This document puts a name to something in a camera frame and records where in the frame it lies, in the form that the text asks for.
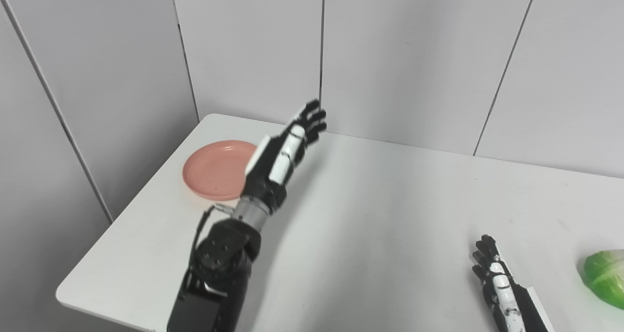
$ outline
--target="gray wall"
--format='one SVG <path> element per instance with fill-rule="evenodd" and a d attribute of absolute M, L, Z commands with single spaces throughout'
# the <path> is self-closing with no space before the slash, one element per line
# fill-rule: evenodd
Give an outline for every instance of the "gray wall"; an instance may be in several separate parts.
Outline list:
<path fill-rule="evenodd" d="M 115 218 L 197 124 L 173 0 L 8 0 Z"/>
<path fill-rule="evenodd" d="M 0 330 L 127 331 L 54 298 L 109 223 L 1 5 L 0 88 Z"/>
<path fill-rule="evenodd" d="M 624 177 L 622 19 L 622 0 L 534 0 L 477 155 Z"/>

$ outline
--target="white table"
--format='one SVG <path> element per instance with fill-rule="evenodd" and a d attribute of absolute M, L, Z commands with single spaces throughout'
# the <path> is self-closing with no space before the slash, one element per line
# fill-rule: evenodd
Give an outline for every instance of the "white table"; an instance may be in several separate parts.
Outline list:
<path fill-rule="evenodd" d="M 184 161 L 208 143 L 257 143 L 281 128 L 203 119 L 63 281 L 58 300 L 165 332 L 211 204 L 183 184 Z M 624 312 L 577 274 L 587 254 L 624 248 L 624 179 L 325 134 L 288 192 L 263 230 L 240 332 L 494 332 L 470 270 L 484 233 L 517 280 L 535 286 L 557 332 L 624 330 Z"/>

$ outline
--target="wall seam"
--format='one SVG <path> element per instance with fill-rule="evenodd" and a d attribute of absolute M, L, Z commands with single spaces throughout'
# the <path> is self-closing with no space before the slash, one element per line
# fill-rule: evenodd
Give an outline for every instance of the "wall seam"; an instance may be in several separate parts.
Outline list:
<path fill-rule="evenodd" d="M 48 100 L 50 101 L 50 104 L 52 105 L 54 113 L 56 114 L 56 117 L 58 118 L 58 122 L 63 128 L 63 131 L 65 132 L 65 136 L 67 136 L 67 139 L 69 139 L 69 143 L 71 144 L 72 149 L 74 150 L 74 154 L 76 154 L 76 157 L 78 158 L 78 162 L 80 163 L 80 166 L 82 167 L 82 170 L 85 173 L 85 176 L 87 177 L 87 180 L 89 181 L 89 184 L 91 184 L 91 188 L 93 192 L 95 193 L 96 198 L 98 202 L 100 203 L 100 206 L 102 207 L 102 210 L 104 211 L 104 214 L 107 220 L 109 221 L 109 223 L 113 223 L 111 211 L 109 210 L 108 206 L 104 202 L 102 194 L 100 190 L 98 189 L 98 186 L 96 185 L 96 182 L 93 179 L 93 176 L 91 175 L 89 167 L 87 166 L 87 163 L 82 157 L 80 149 L 78 148 L 78 144 L 76 144 L 76 140 L 73 134 L 71 133 L 71 131 L 69 130 L 67 123 L 65 122 L 65 118 L 63 117 L 63 114 L 59 108 L 59 104 L 57 103 L 56 99 L 54 98 L 54 95 L 52 94 L 52 91 L 47 83 L 47 80 L 45 79 L 45 76 L 43 74 L 43 71 L 41 70 L 39 63 L 37 62 L 37 59 L 35 59 L 34 57 L 33 51 L 31 50 L 31 47 L 27 39 L 25 38 L 24 32 L 22 31 L 22 28 L 20 26 L 20 23 L 18 22 L 18 19 L 15 17 L 13 8 L 11 8 L 9 0 L 0 0 L 0 3 L 2 3 L 2 7 L 4 7 L 5 9 L 7 16 L 9 17 L 9 21 L 11 22 L 11 25 L 13 26 L 16 34 L 18 35 L 18 39 L 20 43 L 22 43 L 22 47 L 24 48 L 24 51 L 26 52 L 26 55 L 28 56 L 28 59 L 31 65 L 33 66 L 34 72 L 37 75 L 39 82 L 43 86 L 45 95 L 47 96 Z"/>
<path fill-rule="evenodd" d="M 533 0 L 528 1 L 528 6 L 526 7 L 526 11 L 524 12 L 524 17 L 522 18 L 522 22 L 520 23 L 520 28 L 518 29 L 518 34 L 515 36 L 515 41 L 513 41 L 513 46 L 511 47 L 511 52 L 509 53 L 509 57 L 507 58 L 507 62 L 505 64 L 505 68 L 503 69 L 503 74 L 501 75 L 501 80 L 499 81 L 499 85 L 496 88 L 496 92 L 494 93 L 494 97 L 492 99 L 492 104 L 490 105 L 490 110 L 487 112 L 486 121 L 483 123 L 483 127 L 481 128 L 481 133 L 479 134 L 479 139 L 477 140 L 477 145 L 474 147 L 473 156 L 477 155 L 477 150 L 479 149 L 479 145 L 481 144 L 481 138 L 483 138 L 483 133 L 486 131 L 486 126 L 488 125 L 488 121 L 490 121 L 490 115 L 492 115 L 492 110 L 494 109 L 494 105 L 496 104 L 496 99 L 499 97 L 499 92 L 501 90 L 501 86 L 503 80 L 505 79 L 505 74 L 507 73 L 507 69 L 509 68 L 509 63 L 511 63 L 511 58 L 513 56 L 513 52 L 515 51 L 515 47 L 518 44 L 518 39 L 520 39 L 520 35 L 522 33 L 522 28 L 524 28 L 524 23 L 527 20 L 528 11 L 531 9 L 531 5 L 533 4 Z"/>

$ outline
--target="pink plate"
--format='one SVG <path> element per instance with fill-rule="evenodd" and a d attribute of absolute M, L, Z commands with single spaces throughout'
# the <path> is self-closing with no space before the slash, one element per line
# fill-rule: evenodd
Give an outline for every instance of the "pink plate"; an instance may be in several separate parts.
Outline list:
<path fill-rule="evenodd" d="M 196 150 L 182 168 L 184 183 L 211 200 L 236 199 L 245 186 L 245 167 L 256 146 L 245 141 L 219 141 Z"/>

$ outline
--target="robot finger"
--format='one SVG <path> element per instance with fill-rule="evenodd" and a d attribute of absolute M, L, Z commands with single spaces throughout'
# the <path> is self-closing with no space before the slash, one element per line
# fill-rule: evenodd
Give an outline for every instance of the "robot finger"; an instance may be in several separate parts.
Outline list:
<path fill-rule="evenodd" d="M 487 234 L 484 234 L 483 236 L 481 236 L 481 240 L 490 249 L 490 253 L 492 254 L 492 258 L 498 259 L 497 257 L 500 256 L 500 255 L 499 255 L 499 248 L 496 246 L 496 241 L 491 236 L 488 236 Z"/>
<path fill-rule="evenodd" d="M 308 145 L 315 143 L 318 140 L 318 135 L 324 130 L 327 130 L 327 124 L 324 122 L 312 127 L 312 129 L 306 134 Z"/>
<path fill-rule="evenodd" d="M 306 103 L 305 107 L 303 107 L 303 109 L 299 113 L 299 117 L 303 119 L 308 119 L 308 115 L 310 113 L 314 113 L 315 110 L 318 110 L 319 107 L 321 107 L 321 102 L 318 101 L 318 99 L 308 101 L 308 103 Z"/>
<path fill-rule="evenodd" d="M 474 272 L 477 275 L 477 277 L 479 277 L 482 283 L 486 282 L 486 279 L 488 278 L 488 274 L 486 274 L 486 271 L 484 270 L 482 266 L 479 266 L 479 265 L 473 266 L 472 272 Z"/>
<path fill-rule="evenodd" d="M 484 271 L 488 270 L 488 268 L 490 267 L 490 260 L 485 255 L 483 255 L 482 252 L 478 250 L 473 252 L 472 258 L 474 258 L 477 261 L 477 263 L 481 265 Z"/>
<path fill-rule="evenodd" d="M 477 241 L 477 248 L 484 254 L 490 261 L 497 261 L 499 251 L 496 248 L 496 245 L 492 243 L 492 241 L 488 240 L 486 236 L 483 236 L 481 241 Z"/>
<path fill-rule="evenodd" d="M 310 126 L 314 126 L 317 123 L 321 123 L 323 119 L 327 116 L 327 112 L 325 110 L 319 110 L 318 112 L 312 114 L 308 119 L 310 121 Z"/>

